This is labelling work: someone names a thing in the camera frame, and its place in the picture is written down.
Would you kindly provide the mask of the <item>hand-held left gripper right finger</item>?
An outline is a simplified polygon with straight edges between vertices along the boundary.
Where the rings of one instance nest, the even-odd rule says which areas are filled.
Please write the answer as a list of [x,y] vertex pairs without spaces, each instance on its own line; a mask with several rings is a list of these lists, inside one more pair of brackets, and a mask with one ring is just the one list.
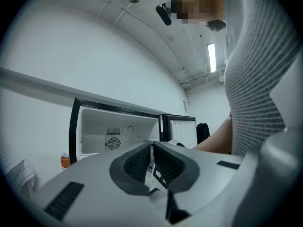
[[165,218],[178,223],[196,214],[228,185],[242,157],[155,142],[154,163],[167,186]]

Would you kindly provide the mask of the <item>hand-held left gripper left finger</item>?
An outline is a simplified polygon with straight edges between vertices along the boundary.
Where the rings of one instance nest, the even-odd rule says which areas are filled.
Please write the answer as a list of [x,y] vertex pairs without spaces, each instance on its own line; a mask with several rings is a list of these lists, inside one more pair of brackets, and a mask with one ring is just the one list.
[[84,158],[42,186],[33,201],[67,227],[170,227],[145,185],[149,142]]

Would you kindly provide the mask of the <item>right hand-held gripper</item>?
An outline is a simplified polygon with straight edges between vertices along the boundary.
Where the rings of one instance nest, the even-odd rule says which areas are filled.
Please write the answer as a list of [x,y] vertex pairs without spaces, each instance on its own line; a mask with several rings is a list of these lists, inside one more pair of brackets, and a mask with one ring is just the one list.
[[170,140],[168,142],[165,142],[165,146],[170,148],[176,148],[176,147],[186,148],[181,142],[178,142],[177,140]]

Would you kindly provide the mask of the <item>person's right forearm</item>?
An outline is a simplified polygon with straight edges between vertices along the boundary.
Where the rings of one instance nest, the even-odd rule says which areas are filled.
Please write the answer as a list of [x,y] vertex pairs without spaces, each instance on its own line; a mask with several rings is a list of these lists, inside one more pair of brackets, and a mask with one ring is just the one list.
[[206,140],[193,149],[205,152],[229,154],[232,151],[232,116],[231,114],[222,125]]

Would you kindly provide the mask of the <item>black mini fridge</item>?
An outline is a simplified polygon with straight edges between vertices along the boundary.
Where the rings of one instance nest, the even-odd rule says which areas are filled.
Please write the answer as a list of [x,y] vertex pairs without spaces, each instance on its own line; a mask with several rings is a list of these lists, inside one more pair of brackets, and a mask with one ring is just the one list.
[[163,139],[158,114],[74,99],[69,126],[71,164],[94,154]]

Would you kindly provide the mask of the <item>white work table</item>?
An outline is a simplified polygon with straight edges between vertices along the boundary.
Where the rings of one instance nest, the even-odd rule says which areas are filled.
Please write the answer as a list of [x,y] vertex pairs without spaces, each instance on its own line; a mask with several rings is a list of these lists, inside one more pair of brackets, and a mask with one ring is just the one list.
[[186,148],[194,148],[197,145],[195,117],[163,114],[161,119],[163,126],[162,141],[174,140]]

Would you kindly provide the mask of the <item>black bag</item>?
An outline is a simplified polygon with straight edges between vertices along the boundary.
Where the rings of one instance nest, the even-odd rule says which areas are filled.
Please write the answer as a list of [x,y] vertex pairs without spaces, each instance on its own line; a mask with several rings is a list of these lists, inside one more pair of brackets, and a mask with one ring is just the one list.
[[207,123],[199,123],[196,126],[197,144],[200,144],[210,137],[209,127]]

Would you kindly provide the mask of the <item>orange box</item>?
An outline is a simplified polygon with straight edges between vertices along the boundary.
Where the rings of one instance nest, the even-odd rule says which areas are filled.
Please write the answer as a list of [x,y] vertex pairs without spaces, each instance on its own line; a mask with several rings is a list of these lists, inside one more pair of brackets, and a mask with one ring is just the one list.
[[62,154],[61,156],[61,166],[62,168],[68,168],[71,166],[70,156],[67,153]]

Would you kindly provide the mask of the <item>white checked tablecloth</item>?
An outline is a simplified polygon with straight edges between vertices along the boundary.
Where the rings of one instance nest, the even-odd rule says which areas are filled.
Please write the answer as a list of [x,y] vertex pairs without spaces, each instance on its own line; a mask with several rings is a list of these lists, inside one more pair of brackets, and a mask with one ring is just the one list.
[[27,199],[33,197],[38,189],[38,178],[27,160],[0,151],[0,169],[15,193]]

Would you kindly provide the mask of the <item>ceiling light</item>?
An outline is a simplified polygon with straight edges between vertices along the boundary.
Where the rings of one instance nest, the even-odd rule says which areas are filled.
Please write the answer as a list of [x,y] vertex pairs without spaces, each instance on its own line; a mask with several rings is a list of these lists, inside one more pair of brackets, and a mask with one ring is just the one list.
[[216,71],[216,51],[215,44],[209,44],[207,46],[209,54],[209,63],[210,63],[210,72],[213,73]]

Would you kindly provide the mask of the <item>grey striped shirt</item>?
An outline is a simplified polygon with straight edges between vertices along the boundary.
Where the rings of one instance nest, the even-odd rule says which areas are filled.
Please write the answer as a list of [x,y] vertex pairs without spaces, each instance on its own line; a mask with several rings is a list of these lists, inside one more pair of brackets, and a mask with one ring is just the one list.
[[225,21],[232,154],[244,156],[285,128],[270,92],[294,62],[300,39],[278,0],[225,0]]

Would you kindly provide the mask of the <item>white ceiling conduit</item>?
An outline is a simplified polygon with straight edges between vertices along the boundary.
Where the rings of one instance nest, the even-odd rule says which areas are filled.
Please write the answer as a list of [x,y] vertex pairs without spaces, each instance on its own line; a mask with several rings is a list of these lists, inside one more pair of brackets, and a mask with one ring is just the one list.
[[130,35],[178,80],[187,76],[180,54],[173,48],[177,35],[166,26],[156,12],[156,6],[164,0],[107,0],[113,9],[108,9],[110,24]]

